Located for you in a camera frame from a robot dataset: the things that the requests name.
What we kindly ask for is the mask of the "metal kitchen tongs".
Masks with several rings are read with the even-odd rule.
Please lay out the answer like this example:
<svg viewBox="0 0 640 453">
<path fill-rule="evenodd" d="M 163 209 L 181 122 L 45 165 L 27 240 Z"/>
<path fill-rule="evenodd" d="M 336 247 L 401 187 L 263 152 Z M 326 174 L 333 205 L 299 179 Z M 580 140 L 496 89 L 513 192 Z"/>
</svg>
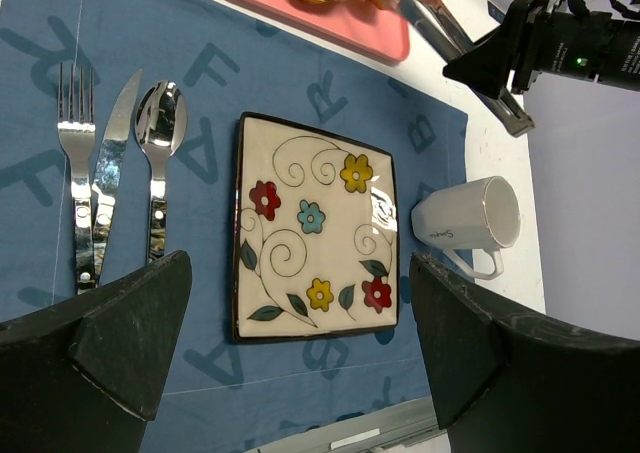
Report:
<svg viewBox="0 0 640 453">
<path fill-rule="evenodd" d="M 399 0 L 398 11 L 446 63 L 474 47 L 443 0 Z M 533 119 L 505 88 L 498 99 L 475 90 L 473 93 L 512 137 L 520 137 L 534 129 Z"/>
</svg>

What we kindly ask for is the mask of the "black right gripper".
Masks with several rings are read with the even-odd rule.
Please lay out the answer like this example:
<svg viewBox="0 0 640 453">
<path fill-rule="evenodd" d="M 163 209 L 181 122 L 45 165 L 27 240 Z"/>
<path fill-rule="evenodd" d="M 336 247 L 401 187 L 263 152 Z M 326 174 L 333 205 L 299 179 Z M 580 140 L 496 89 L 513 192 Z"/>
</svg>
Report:
<svg viewBox="0 0 640 453">
<path fill-rule="evenodd" d="M 613 39 L 607 12 L 585 15 L 546 11 L 547 0 L 514 0 L 507 16 L 517 27 L 499 27 L 443 68 L 446 78 L 498 99 L 519 95 L 542 73 L 594 81 Z"/>
</svg>

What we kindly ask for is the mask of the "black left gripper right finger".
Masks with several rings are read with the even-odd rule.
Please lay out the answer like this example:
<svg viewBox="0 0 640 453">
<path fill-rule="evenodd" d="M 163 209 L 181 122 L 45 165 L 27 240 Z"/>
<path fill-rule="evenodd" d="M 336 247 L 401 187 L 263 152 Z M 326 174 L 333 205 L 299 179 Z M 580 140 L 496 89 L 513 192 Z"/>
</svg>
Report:
<svg viewBox="0 0 640 453">
<path fill-rule="evenodd" d="M 635 452 L 639 344 L 494 293 L 416 254 L 409 274 L 438 425 L 455 452 Z"/>
</svg>

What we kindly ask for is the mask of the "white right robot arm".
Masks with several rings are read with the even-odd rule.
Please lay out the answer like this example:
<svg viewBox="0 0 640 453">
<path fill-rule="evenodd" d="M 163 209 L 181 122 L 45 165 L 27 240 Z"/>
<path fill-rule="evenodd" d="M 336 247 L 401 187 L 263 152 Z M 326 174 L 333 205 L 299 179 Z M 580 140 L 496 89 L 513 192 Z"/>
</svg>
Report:
<svg viewBox="0 0 640 453">
<path fill-rule="evenodd" d="M 511 87 L 528 91 L 541 73 L 639 89 L 639 12 L 608 0 L 613 12 L 591 11 L 584 0 L 514 0 L 502 23 L 447 63 L 443 75 L 497 99 Z"/>
</svg>

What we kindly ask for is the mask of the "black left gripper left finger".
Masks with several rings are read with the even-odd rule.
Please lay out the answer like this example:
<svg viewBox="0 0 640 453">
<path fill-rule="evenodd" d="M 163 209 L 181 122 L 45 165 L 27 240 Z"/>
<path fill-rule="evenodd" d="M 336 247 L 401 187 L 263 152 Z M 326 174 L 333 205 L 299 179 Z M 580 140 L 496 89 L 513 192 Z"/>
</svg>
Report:
<svg viewBox="0 0 640 453">
<path fill-rule="evenodd" d="M 184 251 L 1 325 L 4 452 L 136 452 L 192 286 Z"/>
</svg>

